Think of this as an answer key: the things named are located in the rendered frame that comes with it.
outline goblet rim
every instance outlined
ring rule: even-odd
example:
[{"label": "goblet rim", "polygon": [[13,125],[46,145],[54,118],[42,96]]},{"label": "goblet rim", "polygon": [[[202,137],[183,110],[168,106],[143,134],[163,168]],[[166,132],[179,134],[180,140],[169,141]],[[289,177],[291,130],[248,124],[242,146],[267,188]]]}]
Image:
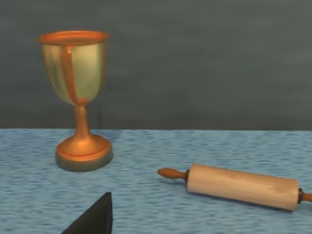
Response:
[{"label": "goblet rim", "polygon": [[38,41],[42,44],[50,45],[88,45],[106,42],[108,38],[108,33],[77,30],[42,34],[38,37]]}]

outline golden goblet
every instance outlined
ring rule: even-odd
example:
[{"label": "golden goblet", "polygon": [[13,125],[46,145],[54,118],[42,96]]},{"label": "golden goblet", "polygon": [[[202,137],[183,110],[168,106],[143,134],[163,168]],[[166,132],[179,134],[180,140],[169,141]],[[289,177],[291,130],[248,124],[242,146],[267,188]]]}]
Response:
[{"label": "golden goblet", "polygon": [[108,34],[63,31],[39,37],[48,79],[57,95],[74,105],[75,134],[56,148],[56,163],[68,171],[90,171],[109,163],[112,145],[90,133],[86,104],[105,80]]}]

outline gray background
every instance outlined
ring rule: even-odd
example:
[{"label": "gray background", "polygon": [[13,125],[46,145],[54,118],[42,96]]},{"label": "gray background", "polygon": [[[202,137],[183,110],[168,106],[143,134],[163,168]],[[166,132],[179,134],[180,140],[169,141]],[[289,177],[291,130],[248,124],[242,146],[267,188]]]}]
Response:
[{"label": "gray background", "polygon": [[0,127],[73,127],[36,37],[110,33],[93,128],[312,130],[312,2],[2,0]]}]

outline rolling pin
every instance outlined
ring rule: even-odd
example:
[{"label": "rolling pin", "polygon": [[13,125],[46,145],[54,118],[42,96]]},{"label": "rolling pin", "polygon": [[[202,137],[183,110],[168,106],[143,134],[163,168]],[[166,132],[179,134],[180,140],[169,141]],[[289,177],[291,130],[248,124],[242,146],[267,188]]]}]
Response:
[{"label": "rolling pin", "polygon": [[159,169],[165,178],[184,179],[187,190],[232,200],[293,211],[301,201],[312,202],[312,194],[299,188],[296,179],[260,175],[194,163],[187,172]]}]

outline blue table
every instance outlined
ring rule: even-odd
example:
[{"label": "blue table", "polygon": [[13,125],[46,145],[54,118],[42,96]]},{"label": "blue table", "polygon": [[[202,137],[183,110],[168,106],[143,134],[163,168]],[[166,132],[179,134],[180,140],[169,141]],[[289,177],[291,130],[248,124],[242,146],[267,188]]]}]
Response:
[{"label": "blue table", "polygon": [[293,213],[188,194],[160,167],[193,162],[298,178],[312,192],[312,132],[102,130],[113,161],[99,170],[56,166],[55,146],[73,130],[0,130],[0,233],[59,234],[111,191],[114,234],[311,233],[312,205]]}]

